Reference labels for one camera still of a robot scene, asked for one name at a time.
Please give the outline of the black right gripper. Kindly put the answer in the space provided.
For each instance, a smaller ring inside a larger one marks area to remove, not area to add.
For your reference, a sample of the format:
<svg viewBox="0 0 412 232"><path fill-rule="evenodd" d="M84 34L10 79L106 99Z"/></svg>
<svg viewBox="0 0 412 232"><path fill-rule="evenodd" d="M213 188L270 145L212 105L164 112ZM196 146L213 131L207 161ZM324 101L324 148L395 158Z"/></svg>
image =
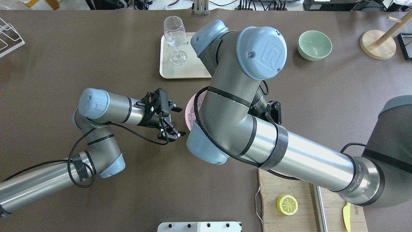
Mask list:
<svg viewBox="0 0 412 232"><path fill-rule="evenodd" d="M269 123L281 125L281 104L279 101L258 100L251 105L249 115L255 116Z"/></svg>

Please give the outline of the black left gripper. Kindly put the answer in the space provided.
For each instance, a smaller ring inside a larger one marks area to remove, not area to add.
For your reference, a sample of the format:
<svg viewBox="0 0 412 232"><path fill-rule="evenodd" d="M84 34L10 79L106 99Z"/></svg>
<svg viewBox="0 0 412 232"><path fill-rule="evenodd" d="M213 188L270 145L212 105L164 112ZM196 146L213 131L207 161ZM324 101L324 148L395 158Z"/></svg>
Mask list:
<svg viewBox="0 0 412 232"><path fill-rule="evenodd" d="M148 92L145 97L135 103L136 107L143 108L143 117L138 126L159 128L157 139L174 142L186 135L186 132L177 130L171 123L170 111L181 112L183 109L176 104L169 104L167 91L158 88L154 92Z"/></svg>

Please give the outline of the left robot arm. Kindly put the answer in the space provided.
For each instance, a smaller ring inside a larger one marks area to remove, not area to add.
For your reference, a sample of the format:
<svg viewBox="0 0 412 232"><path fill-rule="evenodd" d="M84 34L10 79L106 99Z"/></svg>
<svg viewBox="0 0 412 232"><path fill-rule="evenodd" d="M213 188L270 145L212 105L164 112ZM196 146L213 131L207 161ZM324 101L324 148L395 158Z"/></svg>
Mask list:
<svg viewBox="0 0 412 232"><path fill-rule="evenodd" d="M147 141L161 146L184 136L186 133L171 123L172 111L182 109L162 88L148 92L141 100L102 89L85 89L72 116L73 124L84 135L66 159L34 165L1 182L1 218L69 186L89 188L97 175L108 178L124 170L125 161L112 132L113 125L157 129L160 142Z"/></svg>

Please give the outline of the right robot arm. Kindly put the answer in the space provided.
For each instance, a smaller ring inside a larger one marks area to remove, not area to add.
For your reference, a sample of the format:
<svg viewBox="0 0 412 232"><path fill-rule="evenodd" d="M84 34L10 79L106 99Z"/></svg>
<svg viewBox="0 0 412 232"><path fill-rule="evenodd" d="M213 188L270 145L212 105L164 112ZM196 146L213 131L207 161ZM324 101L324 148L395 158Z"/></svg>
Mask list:
<svg viewBox="0 0 412 232"><path fill-rule="evenodd" d="M212 164L228 157L337 193L361 207L411 200L411 95L387 101L360 157L351 157L249 113L263 97L260 81L284 67L287 46L272 27L230 31L221 20L200 28L190 44L212 76L187 148Z"/></svg>

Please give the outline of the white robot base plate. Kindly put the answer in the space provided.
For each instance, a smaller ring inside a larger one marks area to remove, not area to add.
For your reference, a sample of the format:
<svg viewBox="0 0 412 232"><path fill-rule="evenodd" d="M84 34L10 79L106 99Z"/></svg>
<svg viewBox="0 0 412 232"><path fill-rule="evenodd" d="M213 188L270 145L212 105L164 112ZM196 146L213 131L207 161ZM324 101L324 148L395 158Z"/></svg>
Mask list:
<svg viewBox="0 0 412 232"><path fill-rule="evenodd" d="M209 222L163 222L158 232L242 232L241 222L209 221Z"/></svg>

